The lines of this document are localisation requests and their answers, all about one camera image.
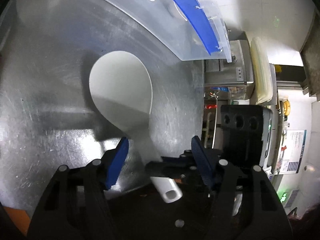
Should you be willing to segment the white rice paddle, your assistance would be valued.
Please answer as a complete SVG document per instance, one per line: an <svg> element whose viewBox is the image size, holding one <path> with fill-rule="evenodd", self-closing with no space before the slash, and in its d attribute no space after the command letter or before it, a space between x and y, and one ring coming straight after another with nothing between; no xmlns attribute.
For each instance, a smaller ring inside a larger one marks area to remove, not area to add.
<svg viewBox="0 0 320 240"><path fill-rule="evenodd" d="M162 162L149 130L152 82L138 57L120 50L101 56L91 69L89 91L102 116L133 142L143 165Z"/></svg>

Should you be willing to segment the yellow bottle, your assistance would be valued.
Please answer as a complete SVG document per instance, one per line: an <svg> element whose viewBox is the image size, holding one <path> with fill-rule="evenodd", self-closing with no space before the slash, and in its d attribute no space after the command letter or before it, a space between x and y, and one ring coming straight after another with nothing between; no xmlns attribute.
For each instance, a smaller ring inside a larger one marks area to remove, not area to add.
<svg viewBox="0 0 320 240"><path fill-rule="evenodd" d="M291 112L291 105L289 100L283 101L283 114L285 116L289 116L290 112Z"/></svg>

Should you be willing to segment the clear plastic storage bin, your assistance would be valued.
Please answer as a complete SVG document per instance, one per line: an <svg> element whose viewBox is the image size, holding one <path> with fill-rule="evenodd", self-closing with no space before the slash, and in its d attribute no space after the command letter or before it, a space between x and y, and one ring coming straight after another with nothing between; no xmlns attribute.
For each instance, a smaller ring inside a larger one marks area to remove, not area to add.
<svg viewBox="0 0 320 240"><path fill-rule="evenodd" d="M215 0L105 0L125 12L180 60L232 60Z"/></svg>

